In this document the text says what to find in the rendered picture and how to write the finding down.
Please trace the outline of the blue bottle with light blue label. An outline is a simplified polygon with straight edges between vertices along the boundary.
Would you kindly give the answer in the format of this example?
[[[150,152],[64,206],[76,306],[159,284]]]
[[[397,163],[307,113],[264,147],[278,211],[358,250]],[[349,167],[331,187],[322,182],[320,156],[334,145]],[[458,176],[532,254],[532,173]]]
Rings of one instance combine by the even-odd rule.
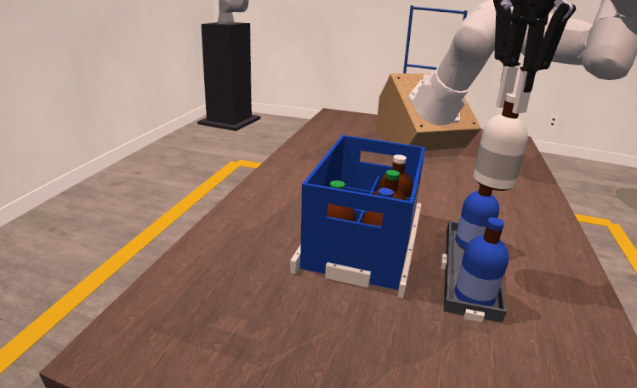
[[[484,236],[466,246],[454,289],[459,300],[494,305],[509,263],[509,251],[500,240],[503,226],[501,219],[489,218]]]

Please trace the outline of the brown bottle with white cap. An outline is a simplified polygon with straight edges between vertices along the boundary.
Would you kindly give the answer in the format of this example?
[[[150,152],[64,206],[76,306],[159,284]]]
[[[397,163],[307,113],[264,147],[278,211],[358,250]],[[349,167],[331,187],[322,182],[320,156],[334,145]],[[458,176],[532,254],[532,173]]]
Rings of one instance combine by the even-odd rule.
[[[400,189],[406,197],[410,197],[412,195],[413,183],[410,176],[405,173],[405,165],[406,165],[406,157],[402,155],[395,155],[393,160],[392,170],[398,171],[400,173],[398,189]],[[378,188],[384,187],[385,175],[379,181]]]

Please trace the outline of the blue crate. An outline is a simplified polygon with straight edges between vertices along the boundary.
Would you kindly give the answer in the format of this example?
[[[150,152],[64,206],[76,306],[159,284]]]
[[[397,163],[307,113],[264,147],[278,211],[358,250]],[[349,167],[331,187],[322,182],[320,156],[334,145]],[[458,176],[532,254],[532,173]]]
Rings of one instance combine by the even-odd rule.
[[[370,271],[369,284],[398,290],[424,150],[342,135],[302,184],[300,269],[325,274],[327,262],[348,266]],[[360,162],[361,151],[407,157],[411,198],[373,195],[392,166]],[[344,190],[330,187],[335,180]],[[355,222],[327,217],[327,204],[353,208]],[[361,223],[366,211],[383,214],[382,226]]]

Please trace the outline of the white bottle with grey label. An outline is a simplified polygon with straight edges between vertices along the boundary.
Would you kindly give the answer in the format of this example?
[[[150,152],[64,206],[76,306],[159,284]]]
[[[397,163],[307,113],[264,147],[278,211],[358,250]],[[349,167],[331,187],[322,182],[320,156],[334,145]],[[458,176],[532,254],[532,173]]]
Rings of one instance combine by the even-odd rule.
[[[491,118],[483,129],[473,177],[478,184],[495,191],[515,187],[526,149],[526,125],[513,113],[515,94],[506,94],[503,112]]]

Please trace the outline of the blue bottle with white label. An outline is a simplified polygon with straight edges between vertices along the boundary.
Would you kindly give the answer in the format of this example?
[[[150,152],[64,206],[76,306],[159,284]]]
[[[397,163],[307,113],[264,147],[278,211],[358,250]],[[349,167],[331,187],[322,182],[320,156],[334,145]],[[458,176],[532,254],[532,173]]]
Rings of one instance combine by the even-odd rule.
[[[472,192],[465,200],[458,222],[456,243],[463,249],[477,236],[484,235],[489,218],[497,218],[499,204],[492,190],[480,185],[479,191]]]

